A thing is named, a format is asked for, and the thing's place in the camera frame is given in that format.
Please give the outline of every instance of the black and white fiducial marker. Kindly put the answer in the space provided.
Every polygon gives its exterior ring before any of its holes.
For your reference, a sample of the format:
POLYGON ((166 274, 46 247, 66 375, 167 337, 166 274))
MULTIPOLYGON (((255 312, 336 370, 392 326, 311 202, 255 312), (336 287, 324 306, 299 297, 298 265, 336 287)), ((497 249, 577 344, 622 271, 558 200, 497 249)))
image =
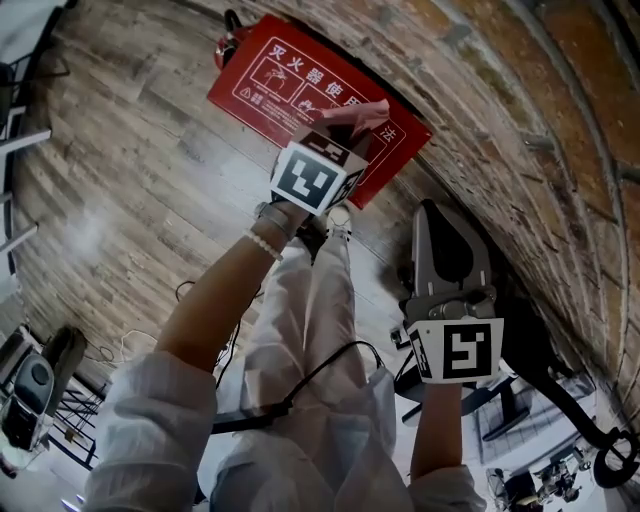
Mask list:
POLYGON ((282 150, 271 190, 321 215, 348 199, 367 168, 367 161, 308 126, 282 150))
POLYGON ((424 320, 409 329, 423 382, 475 382, 498 375, 502 318, 424 320))

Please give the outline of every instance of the person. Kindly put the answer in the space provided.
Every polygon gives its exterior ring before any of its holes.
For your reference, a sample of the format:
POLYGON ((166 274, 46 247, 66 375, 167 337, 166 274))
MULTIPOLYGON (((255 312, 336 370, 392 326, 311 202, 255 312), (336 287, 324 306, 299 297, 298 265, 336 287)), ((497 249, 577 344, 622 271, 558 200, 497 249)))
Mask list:
MULTIPOLYGON (((355 340, 349 210, 329 212, 328 236, 312 265, 305 244, 291 240, 307 212, 286 201, 270 208, 179 302, 155 351, 114 373, 83 510, 190 510, 225 385, 227 395, 240 389, 241 407, 277 403, 355 340), (220 351, 280 253, 239 384, 230 371, 217 399, 212 372, 220 351)), ((460 400, 458 384, 428 386, 406 486, 391 460, 392 376, 379 368, 367 378, 351 347, 300 390, 288 415, 234 434, 238 442, 204 509, 484 510, 461 465, 460 400)))

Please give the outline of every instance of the fire extinguisher instruction sign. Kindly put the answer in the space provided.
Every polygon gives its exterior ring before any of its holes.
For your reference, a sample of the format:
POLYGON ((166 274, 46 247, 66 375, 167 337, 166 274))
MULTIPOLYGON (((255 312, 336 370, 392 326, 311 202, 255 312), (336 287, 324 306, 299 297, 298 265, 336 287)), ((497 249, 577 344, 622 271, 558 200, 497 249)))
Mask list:
MULTIPOLYGON (((322 109, 370 100, 327 68, 282 39, 272 37, 233 89, 233 95, 293 135, 322 109)), ((407 136, 393 120, 373 132, 369 165, 393 153, 407 136)))
POLYGON ((372 131, 369 167, 355 193, 360 207, 431 135, 368 77, 289 23, 265 16, 209 92, 213 103, 281 147, 300 125, 319 119, 323 109, 385 98, 390 119, 372 131))

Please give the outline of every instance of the white sleeve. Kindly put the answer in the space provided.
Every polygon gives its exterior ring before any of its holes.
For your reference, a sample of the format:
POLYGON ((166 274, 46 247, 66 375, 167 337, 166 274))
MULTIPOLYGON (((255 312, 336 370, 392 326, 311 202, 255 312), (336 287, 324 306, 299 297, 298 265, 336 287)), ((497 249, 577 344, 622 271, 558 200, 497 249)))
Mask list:
POLYGON ((408 490, 416 512, 483 512, 487 508, 474 491, 466 466, 429 473, 412 482, 408 490))
POLYGON ((216 413, 213 375, 166 352, 114 373, 83 511, 191 510, 216 413))

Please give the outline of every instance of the pearl bracelet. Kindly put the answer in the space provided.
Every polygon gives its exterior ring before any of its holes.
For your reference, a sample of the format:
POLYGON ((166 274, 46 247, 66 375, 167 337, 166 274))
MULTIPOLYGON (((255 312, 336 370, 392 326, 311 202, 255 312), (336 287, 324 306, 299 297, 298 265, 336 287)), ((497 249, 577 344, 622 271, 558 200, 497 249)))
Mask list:
POLYGON ((250 229, 244 230, 244 236, 251 239, 257 245, 259 245, 261 249, 264 249, 266 252, 268 252, 269 255, 273 257, 273 259, 275 259, 276 261, 282 261, 282 254, 276 251, 273 247, 271 247, 267 242, 265 242, 262 238, 260 238, 250 229))

